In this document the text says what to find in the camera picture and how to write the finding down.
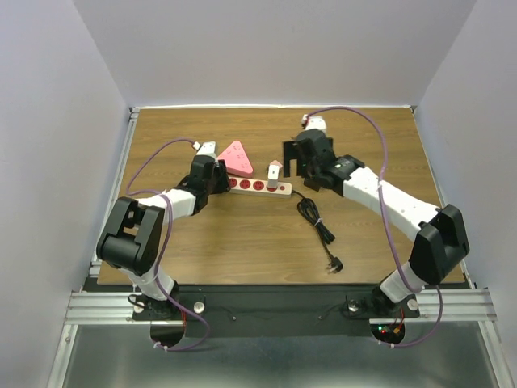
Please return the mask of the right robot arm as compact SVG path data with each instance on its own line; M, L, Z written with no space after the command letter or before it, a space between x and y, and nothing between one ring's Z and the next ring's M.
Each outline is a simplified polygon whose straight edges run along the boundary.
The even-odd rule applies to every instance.
M377 176L359 159L338 156L333 141L319 129L305 130L283 143L284 163L296 161L304 185L336 192L379 214L385 227L395 226L413 243L409 260L372 291L372 308L390 315L409 295L426 285L440 285L469 253L461 211L418 200Z

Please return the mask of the pink triangular power socket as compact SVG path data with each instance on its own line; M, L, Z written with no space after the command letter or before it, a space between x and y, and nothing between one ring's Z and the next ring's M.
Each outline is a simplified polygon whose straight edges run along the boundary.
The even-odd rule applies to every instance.
M225 162L226 170L231 175L243 178L252 178L254 168L239 140L233 141L217 157Z

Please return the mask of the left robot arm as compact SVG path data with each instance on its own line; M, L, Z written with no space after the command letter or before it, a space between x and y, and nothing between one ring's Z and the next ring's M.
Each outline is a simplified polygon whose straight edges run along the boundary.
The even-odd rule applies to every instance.
M126 274L152 300L152 309L161 318L179 312L179 298L173 294L176 282L159 264L165 243L160 243L162 227L172 227L181 217L196 215L212 194L230 190L225 162L196 155L189 174L167 192L134 199L116 200L96 246L96 256Z

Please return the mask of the white red power strip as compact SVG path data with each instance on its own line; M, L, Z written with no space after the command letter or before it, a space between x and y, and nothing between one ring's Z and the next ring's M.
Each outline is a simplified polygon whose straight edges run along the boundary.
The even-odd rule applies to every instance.
M289 198L292 195L290 183L278 183L276 188L269 188L266 180L229 178L230 192L235 194Z

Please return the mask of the white USB charger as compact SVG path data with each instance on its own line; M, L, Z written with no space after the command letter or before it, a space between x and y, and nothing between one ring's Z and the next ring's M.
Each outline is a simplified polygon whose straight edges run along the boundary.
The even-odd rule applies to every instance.
M279 182L279 169L277 166L270 166L267 171L267 189L276 190Z

